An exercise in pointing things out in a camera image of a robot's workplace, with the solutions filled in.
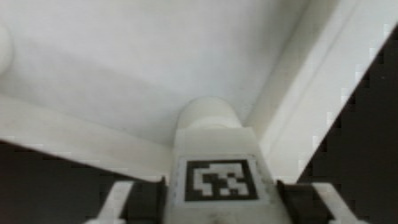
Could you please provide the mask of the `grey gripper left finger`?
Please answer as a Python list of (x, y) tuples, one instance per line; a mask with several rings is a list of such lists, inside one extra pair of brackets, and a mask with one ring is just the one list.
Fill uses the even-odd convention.
[(100, 212), (84, 224), (164, 224), (166, 179), (120, 180), (109, 190)]

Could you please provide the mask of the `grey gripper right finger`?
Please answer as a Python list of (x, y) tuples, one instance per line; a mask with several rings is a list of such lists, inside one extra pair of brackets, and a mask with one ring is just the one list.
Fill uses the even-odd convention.
[(354, 214), (331, 183), (278, 181), (278, 191), (294, 224), (370, 224)]

